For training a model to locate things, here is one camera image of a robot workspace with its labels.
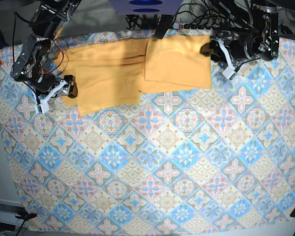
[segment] yellow cloth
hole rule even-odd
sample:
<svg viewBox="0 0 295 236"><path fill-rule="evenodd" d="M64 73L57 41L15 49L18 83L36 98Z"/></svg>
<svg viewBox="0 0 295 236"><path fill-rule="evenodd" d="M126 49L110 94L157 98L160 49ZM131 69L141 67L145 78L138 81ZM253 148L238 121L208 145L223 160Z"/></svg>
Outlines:
<svg viewBox="0 0 295 236"><path fill-rule="evenodd" d="M200 54L207 42L209 36L131 38L68 49L60 69L75 76L78 96L62 98L86 115L137 104L142 93L211 88L210 58ZM55 64L61 59L58 56Z"/></svg>

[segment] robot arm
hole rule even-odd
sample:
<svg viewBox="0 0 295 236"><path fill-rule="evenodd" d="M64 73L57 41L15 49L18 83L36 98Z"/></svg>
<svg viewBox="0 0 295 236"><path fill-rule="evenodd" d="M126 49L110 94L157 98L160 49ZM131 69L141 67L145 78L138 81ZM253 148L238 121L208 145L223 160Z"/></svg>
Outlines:
<svg viewBox="0 0 295 236"><path fill-rule="evenodd" d="M10 75L15 81L24 82L31 88L37 102L36 112L46 113L49 110L48 100L57 95L70 98L77 96L78 90L72 75L57 78L51 73L43 72L40 62L43 56L49 54L52 40L60 34L80 1L43 0L33 19L28 22L33 34L24 42ZM17 13L16 16L26 21Z"/></svg>
<svg viewBox="0 0 295 236"><path fill-rule="evenodd" d="M254 21L250 26L248 13L243 9L236 10L227 0L212 2L216 8L223 6L224 11L233 16L234 22L245 28L221 26L219 31L213 34L211 41L201 48L201 54L211 56L213 61L227 65L223 72L226 79L232 79L240 66L246 62L259 58L270 61L278 57L279 14L274 5L269 6L266 1L263 1L264 5L259 5L263 4L261 0L259 4L253 5Z"/></svg>

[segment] folded yellow towel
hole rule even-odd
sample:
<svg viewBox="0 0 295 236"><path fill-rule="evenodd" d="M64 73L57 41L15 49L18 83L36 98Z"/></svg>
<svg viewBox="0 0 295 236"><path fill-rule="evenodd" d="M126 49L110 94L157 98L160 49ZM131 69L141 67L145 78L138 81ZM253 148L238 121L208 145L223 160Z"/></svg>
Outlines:
<svg viewBox="0 0 295 236"><path fill-rule="evenodd" d="M210 58L200 54L209 36L172 36L162 40L127 39L65 51L60 65L74 75L81 115L122 104L137 104L140 94L211 88ZM58 56L55 64L61 62Z"/></svg>

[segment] floral tile pattern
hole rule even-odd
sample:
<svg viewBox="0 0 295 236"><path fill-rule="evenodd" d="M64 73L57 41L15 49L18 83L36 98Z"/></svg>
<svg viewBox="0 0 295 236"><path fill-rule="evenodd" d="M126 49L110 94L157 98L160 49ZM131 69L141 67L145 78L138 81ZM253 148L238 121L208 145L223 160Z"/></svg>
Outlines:
<svg viewBox="0 0 295 236"><path fill-rule="evenodd" d="M169 30L199 35L200 30ZM153 37L103 32L63 48ZM15 53L21 51L15 46ZM145 94L139 104L80 116L59 99L36 114L0 50L0 129L32 231L92 235L201 234L290 220L295 207L295 41L212 89Z"/></svg>

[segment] red wire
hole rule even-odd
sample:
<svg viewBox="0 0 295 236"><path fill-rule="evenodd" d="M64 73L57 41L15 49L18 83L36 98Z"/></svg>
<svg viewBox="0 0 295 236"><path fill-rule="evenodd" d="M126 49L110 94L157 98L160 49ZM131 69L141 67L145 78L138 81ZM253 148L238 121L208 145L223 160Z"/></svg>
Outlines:
<svg viewBox="0 0 295 236"><path fill-rule="evenodd" d="M61 51L61 54L62 54L62 60L61 60L60 64L59 64L55 69L52 69L51 71L48 71L48 72L42 72L42 73L41 73L42 75L50 74L51 72L57 70L57 69L59 68L59 66L61 65L61 63L63 62L63 59L64 59L64 52L63 52L63 50L62 50L60 47L58 47L58 45L56 44L55 41L54 41L54 44L55 44L55 46Z"/></svg>

